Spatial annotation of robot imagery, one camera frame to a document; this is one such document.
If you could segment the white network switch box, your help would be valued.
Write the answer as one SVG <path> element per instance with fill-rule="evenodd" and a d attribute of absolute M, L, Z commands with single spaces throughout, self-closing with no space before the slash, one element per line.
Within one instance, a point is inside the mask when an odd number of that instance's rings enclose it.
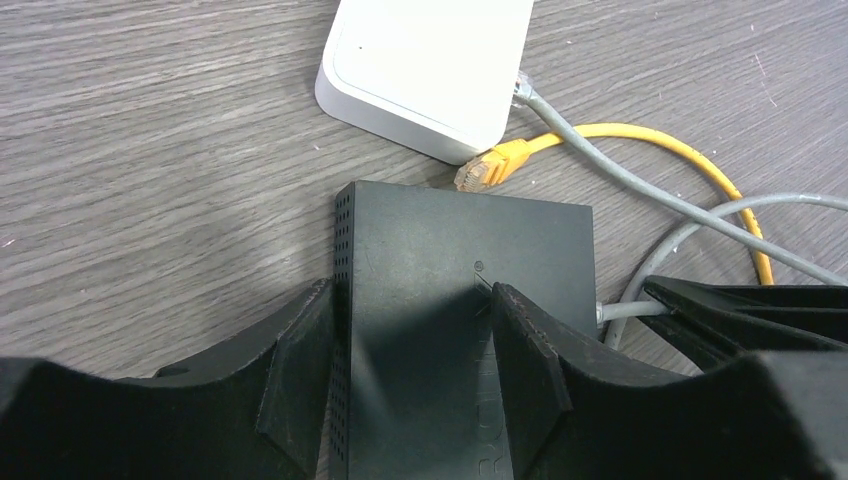
<path fill-rule="evenodd" d="M 503 137 L 533 4 L 344 0 L 315 82 L 328 115 L 451 165 Z"/>

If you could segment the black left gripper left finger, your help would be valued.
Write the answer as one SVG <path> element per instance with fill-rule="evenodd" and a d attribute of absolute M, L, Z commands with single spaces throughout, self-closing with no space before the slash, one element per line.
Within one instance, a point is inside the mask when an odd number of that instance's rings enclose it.
<path fill-rule="evenodd" d="M 311 479 L 334 346 L 333 286 L 150 378 L 1 361 L 5 479 Z"/>

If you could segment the dark grey foam pad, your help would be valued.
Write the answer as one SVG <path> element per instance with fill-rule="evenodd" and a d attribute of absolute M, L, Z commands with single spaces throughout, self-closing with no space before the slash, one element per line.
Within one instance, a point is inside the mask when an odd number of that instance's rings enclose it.
<path fill-rule="evenodd" d="M 373 181 L 334 204 L 330 477 L 511 478 L 490 289 L 594 335 L 591 208 Z"/>

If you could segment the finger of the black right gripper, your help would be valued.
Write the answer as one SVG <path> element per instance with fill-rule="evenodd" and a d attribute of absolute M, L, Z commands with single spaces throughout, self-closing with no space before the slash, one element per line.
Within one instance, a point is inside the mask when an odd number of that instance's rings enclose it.
<path fill-rule="evenodd" d="M 744 308 L 682 311 L 640 320 L 703 371 L 755 351 L 845 351 L 847 311 L 836 308 Z"/>
<path fill-rule="evenodd" d="M 691 317 L 748 315 L 765 318 L 778 312 L 799 317 L 847 316 L 847 288 L 833 285 L 713 285 L 652 275 L 643 291 L 671 312 Z"/>

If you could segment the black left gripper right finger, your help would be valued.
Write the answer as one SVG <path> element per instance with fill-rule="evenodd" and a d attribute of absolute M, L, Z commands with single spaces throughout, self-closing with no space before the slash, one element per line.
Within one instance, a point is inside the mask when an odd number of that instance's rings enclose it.
<path fill-rule="evenodd" d="M 518 479 L 843 479 L 847 349 L 755 351 L 697 376 L 631 359 L 496 284 Z"/>

